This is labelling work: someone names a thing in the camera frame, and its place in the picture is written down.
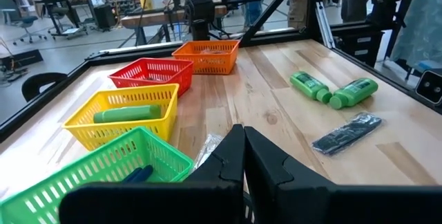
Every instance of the green bottle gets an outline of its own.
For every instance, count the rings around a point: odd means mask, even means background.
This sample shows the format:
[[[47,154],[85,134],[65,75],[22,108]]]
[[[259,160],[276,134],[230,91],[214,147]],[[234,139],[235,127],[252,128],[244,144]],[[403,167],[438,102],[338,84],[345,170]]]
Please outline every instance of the green bottle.
[[[161,118],[161,107],[159,105],[127,106],[94,114],[94,123],[153,120],[158,118]]]
[[[290,77],[290,82],[313,100],[328,103],[332,97],[329,87],[306,72],[299,71]]]
[[[360,78],[338,89],[330,99],[333,109],[354,106],[378,90],[378,84],[368,78]]]

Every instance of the basket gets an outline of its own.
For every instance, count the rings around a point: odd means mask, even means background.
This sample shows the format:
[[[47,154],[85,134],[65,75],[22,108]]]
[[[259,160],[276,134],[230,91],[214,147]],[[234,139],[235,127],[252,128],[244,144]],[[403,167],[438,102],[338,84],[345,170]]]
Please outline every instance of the basket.
[[[141,58],[109,75],[117,88],[178,83],[178,97],[190,88],[191,61]]]
[[[179,182],[188,176],[193,161],[138,127],[3,201],[0,223],[58,223],[57,208],[74,187],[95,181],[121,181],[135,168],[147,165],[153,167],[148,182]]]
[[[189,41],[172,55],[176,59],[193,61],[194,74],[228,75],[235,66],[240,41]],[[222,51],[207,54],[205,50]]]
[[[130,131],[135,127],[146,127],[161,139],[169,141],[177,115],[178,84],[139,86],[98,91],[64,123],[63,128],[81,142],[89,151]],[[96,112],[123,106],[158,104],[162,118],[94,124]]]

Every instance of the gray floor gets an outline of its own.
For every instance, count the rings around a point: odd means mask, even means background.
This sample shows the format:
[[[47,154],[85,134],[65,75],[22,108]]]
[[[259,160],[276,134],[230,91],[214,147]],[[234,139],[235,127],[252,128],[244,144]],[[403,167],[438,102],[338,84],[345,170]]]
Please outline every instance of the gray floor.
[[[273,0],[265,0],[263,8],[265,9]],[[278,7],[268,21],[264,24],[265,30],[273,30],[287,27],[287,12],[288,6],[283,3]],[[90,17],[88,8],[77,8],[77,12],[81,19]],[[329,23],[340,24],[342,20],[340,18],[340,8],[328,7],[326,9]],[[68,23],[67,18],[63,19],[64,23]],[[240,10],[236,10],[229,17],[224,18],[223,25],[227,32],[240,32],[243,29],[244,18]],[[21,50],[39,49],[44,62],[39,62],[29,66],[29,74],[11,84],[0,84],[0,95],[2,101],[2,107],[0,108],[0,122],[7,120],[10,116],[22,109],[26,102],[21,94],[21,85],[31,75],[44,73],[44,72],[61,72],[69,73],[72,69],[80,65],[84,58],[92,53],[96,53],[99,50],[129,47],[135,45],[135,36],[133,31],[125,28],[115,28],[110,32],[99,32],[96,30],[90,30],[89,35],[81,35],[71,40],[67,40],[65,37],[58,37],[53,40],[47,33],[48,29],[52,27],[50,19],[39,19],[34,25],[29,28],[30,32],[38,32],[48,37],[48,40],[35,39],[33,44],[27,42],[17,42],[17,45],[12,45],[12,40],[23,34],[23,30],[12,26],[0,25],[1,37],[6,41],[8,48],[12,52],[19,52]],[[157,32],[159,26],[150,26],[144,29],[146,36],[152,36]],[[186,27],[181,26],[182,32],[186,32]],[[172,35],[172,40],[179,39],[183,36],[183,33],[175,30],[175,36]],[[400,83],[405,83],[403,78],[405,77],[405,71],[399,68],[395,63],[383,62],[383,56],[388,43],[390,34],[387,32],[383,37],[381,49],[379,51],[376,69],[382,73],[390,76],[393,80]],[[415,77],[412,77],[407,83],[408,86],[413,87],[417,82]]]

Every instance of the wooden tabletop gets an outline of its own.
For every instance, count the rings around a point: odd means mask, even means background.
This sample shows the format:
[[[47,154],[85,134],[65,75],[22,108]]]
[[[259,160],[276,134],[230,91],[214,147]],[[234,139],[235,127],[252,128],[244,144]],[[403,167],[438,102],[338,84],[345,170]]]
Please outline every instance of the wooden tabletop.
[[[49,176],[87,154],[61,124],[96,90],[114,88],[107,75],[125,64],[92,67],[0,144],[0,198]],[[289,83],[306,71],[332,91],[369,77],[379,90],[336,111],[306,98]],[[194,75],[178,100],[170,143],[195,159],[207,134],[224,136],[232,124],[253,126],[281,149],[339,184],[438,185],[442,182],[442,116],[314,41],[240,49],[230,75]],[[333,157],[314,140],[361,111],[384,124]]]
[[[221,0],[212,0],[213,2],[221,2]],[[215,7],[215,17],[223,17],[227,14],[227,7],[226,6],[216,6]],[[184,20],[184,11],[183,10],[177,10],[171,15],[171,19],[173,22],[183,21]],[[127,16],[123,17],[121,20],[122,25],[125,28],[136,28],[139,25],[140,26],[154,26],[154,25],[160,25],[160,24],[168,24],[169,23],[169,16],[164,14],[163,12],[160,13],[151,13],[151,14],[145,14],[141,18],[140,23],[140,16]]]

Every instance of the clear plastic bag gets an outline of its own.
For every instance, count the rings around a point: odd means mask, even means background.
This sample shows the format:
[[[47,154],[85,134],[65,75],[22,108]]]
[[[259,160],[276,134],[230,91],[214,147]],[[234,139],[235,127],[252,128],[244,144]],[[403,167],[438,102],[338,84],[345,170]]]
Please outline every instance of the clear plastic bag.
[[[325,154],[334,155],[365,137],[382,123],[382,119],[371,113],[359,113],[347,124],[313,142],[313,149]]]
[[[192,172],[206,161],[206,159],[210,156],[210,154],[212,154],[212,152],[216,149],[216,147],[221,143],[223,139],[223,137],[212,133],[207,136],[206,141],[202,145],[201,150],[195,159]]]

